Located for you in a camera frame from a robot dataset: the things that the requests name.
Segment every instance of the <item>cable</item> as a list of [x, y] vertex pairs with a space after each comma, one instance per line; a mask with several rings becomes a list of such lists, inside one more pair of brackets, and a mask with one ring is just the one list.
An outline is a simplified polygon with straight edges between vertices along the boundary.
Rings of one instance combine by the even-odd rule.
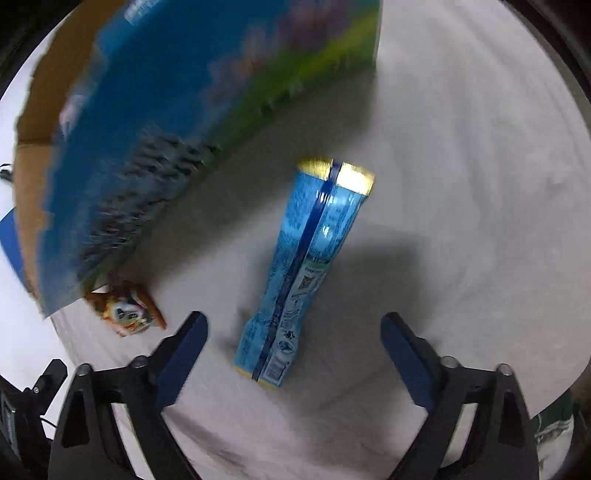
[[0, 165], [0, 179], [6, 180], [12, 183], [12, 168], [4, 168], [4, 167], [12, 167], [10, 163], [3, 163]]
[[49, 420], [44, 419], [43, 417], [40, 417], [40, 419], [41, 419], [41, 421], [44, 421], [45, 423], [47, 423], [47, 424], [51, 425], [52, 427], [54, 427], [55, 429], [57, 429], [57, 427], [53, 423], [51, 423]]

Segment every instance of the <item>white tablecloth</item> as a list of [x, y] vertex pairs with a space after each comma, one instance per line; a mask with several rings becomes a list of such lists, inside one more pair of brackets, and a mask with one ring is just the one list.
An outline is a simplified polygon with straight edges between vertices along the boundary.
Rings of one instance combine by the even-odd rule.
[[[373, 170], [284, 386], [232, 357], [262, 294], [299, 156]], [[496, 0], [386, 0], [377, 72], [297, 105], [173, 207], [128, 274], [174, 331], [210, 339], [166, 418], [187, 456], [238, 478], [384, 478], [414, 406], [379, 341], [397, 310], [441, 355], [513, 365], [533, 415], [591, 352], [589, 133], [553, 63]], [[55, 315], [73, 360], [123, 365], [163, 337], [119, 339], [81, 301]]]

